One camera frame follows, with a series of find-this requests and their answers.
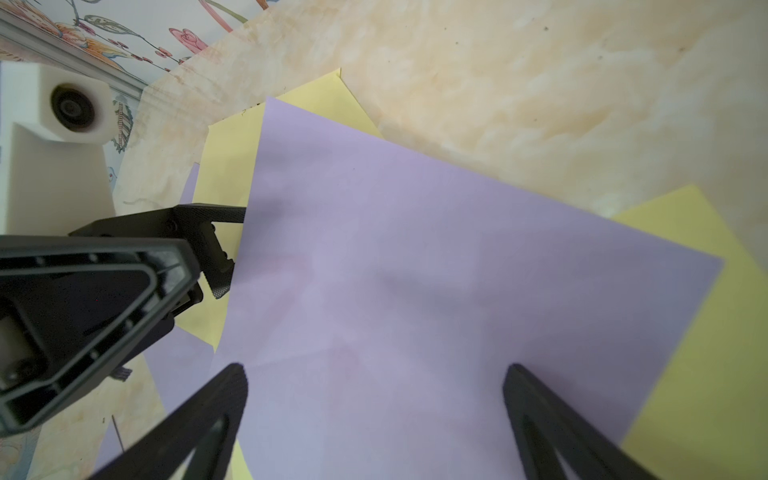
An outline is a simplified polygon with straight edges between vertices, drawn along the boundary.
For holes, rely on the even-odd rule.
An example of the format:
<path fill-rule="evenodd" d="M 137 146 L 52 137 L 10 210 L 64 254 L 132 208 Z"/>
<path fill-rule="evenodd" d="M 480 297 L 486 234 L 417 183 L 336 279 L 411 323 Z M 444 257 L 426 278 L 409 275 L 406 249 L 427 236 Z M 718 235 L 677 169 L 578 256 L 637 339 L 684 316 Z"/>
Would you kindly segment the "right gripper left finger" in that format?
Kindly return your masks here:
<path fill-rule="evenodd" d="M 231 363 L 94 479 L 223 479 L 248 396 L 244 366 Z"/>

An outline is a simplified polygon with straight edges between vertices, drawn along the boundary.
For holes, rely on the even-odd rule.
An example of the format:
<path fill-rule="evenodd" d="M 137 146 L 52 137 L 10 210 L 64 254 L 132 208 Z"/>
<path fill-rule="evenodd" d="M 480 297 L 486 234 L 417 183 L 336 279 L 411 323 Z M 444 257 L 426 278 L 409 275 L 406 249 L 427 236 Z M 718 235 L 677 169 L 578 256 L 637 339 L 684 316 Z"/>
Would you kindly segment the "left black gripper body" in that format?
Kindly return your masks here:
<path fill-rule="evenodd" d="M 2 236 L 2 435 L 95 388 L 199 276 L 184 240 Z"/>

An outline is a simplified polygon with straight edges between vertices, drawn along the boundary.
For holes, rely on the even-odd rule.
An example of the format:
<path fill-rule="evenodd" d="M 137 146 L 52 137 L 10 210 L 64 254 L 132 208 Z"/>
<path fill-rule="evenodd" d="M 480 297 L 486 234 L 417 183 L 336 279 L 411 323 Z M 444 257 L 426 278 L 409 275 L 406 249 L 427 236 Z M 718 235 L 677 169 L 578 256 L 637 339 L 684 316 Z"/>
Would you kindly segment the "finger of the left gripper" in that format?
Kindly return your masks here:
<path fill-rule="evenodd" d="M 172 238 L 187 241 L 215 298 L 229 292 L 235 262 L 222 248 L 216 223 L 241 224 L 244 207 L 184 204 L 94 221 L 71 232 L 77 237 Z"/>

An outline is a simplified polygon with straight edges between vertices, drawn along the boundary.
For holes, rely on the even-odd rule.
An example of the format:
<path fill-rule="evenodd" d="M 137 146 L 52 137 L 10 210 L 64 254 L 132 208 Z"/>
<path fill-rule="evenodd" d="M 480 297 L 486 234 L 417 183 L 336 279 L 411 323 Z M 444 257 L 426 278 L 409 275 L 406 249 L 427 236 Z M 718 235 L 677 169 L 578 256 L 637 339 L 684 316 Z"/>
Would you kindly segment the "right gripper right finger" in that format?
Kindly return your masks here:
<path fill-rule="evenodd" d="M 560 396 L 521 364 L 509 366 L 503 397 L 528 479 L 652 479 Z"/>

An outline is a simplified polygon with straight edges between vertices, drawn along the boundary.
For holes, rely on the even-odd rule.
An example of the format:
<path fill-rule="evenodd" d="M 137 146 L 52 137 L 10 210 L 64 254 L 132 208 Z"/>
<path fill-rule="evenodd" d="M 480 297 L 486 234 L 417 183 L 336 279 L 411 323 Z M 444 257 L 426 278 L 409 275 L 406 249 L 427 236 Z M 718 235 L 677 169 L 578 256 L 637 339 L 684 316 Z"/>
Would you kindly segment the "purple paper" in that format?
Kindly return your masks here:
<path fill-rule="evenodd" d="M 192 202 L 199 169 L 199 163 L 192 164 L 181 195 L 182 204 Z M 179 326 L 175 326 L 170 333 L 144 351 L 161 403 L 168 413 L 187 401 L 207 381 L 213 356 L 212 345 Z M 117 421 L 112 416 L 93 473 L 120 456 L 124 447 Z"/>
<path fill-rule="evenodd" d="M 721 268 L 270 99 L 214 362 L 255 479 L 519 479 L 508 367 L 621 441 Z"/>

